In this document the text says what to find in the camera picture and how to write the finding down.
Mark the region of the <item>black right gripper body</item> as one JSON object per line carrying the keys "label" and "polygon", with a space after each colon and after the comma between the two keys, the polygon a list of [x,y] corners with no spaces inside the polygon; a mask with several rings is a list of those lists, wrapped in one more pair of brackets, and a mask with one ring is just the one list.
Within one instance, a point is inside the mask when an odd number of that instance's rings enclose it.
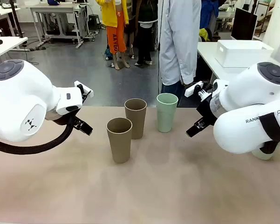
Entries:
{"label": "black right gripper body", "polygon": [[197,111],[202,116],[202,118],[198,120],[198,123],[202,124],[203,126],[209,126],[209,125],[213,126],[217,120],[216,116],[213,114],[210,108],[211,99],[212,96],[208,96],[197,107]]}

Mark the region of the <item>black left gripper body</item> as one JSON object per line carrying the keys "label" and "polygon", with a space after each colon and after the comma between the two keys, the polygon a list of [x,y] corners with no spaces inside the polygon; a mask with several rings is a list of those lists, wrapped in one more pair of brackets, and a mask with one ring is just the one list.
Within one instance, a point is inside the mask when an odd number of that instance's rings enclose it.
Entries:
{"label": "black left gripper body", "polygon": [[72,126],[74,128],[81,128],[83,125],[83,121],[76,116],[79,110],[80,109],[62,115],[58,119],[58,125],[65,127]]}

